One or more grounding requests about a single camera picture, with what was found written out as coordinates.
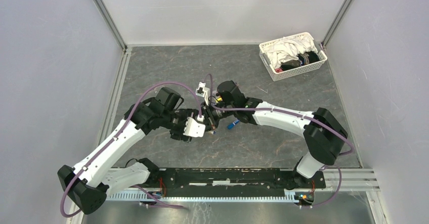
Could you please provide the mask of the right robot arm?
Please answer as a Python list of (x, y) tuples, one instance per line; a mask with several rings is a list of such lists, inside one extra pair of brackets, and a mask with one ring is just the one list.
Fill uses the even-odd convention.
[(242, 123), (270, 126), (302, 137), (308, 152), (292, 174), (292, 181), (299, 188), (310, 184), (317, 171), (333, 166), (343, 155), (342, 148), (348, 142), (347, 131), (325, 108), (312, 112), (278, 107), (245, 96), (232, 80), (222, 82), (215, 94), (204, 85), (197, 92), (207, 93), (206, 104), (215, 121), (234, 115)]

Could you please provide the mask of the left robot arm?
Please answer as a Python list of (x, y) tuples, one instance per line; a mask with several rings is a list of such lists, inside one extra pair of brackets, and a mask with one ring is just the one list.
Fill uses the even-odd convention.
[(138, 184), (153, 187), (158, 183), (158, 172), (140, 162), (115, 173), (109, 170), (131, 146), (151, 131), (159, 127), (175, 127), (175, 112), (184, 99), (169, 88), (169, 84), (159, 83), (161, 89), (152, 98), (146, 99), (145, 96), (155, 87), (146, 90), (93, 152), (74, 166), (63, 165), (58, 170), (63, 190), (60, 200), (63, 217), (73, 217), (80, 212), (91, 214), (109, 196), (123, 189)]

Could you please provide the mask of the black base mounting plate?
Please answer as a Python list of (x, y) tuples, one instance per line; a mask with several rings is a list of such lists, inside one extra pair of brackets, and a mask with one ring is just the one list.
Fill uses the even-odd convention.
[(318, 171), (305, 178), (283, 168), (164, 168), (139, 185), (163, 189), (166, 197), (282, 197), (285, 191), (326, 187)]

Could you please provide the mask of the white plastic basket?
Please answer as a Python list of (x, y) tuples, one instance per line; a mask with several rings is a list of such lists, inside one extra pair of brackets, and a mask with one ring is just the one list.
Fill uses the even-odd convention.
[(327, 61), (323, 47), (308, 32), (263, 42), (259, 51), (273, 81), (317, 70)]

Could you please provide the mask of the white cloth in basket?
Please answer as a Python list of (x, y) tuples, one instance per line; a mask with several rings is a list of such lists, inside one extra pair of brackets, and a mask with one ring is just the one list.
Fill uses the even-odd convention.
[(283, 37), (263, 46), (263, 50), (274, 69), (280, 68), (282, 62), (297, 59), (298, 54), (318, 53), (313, 39), (308, 35)]

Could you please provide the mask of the black cloth in basket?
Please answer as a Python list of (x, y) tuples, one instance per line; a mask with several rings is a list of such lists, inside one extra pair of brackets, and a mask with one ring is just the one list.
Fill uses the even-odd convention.
[(295, 69), (301, 66), (309, 65), (315, 62), (318, 62), (319, 56), (315, 52), (305, 52), (303, 54), (298, 54), (297, 59), (289, 60), (287, 62), (282, 62), (280, 69), (282, 71)]

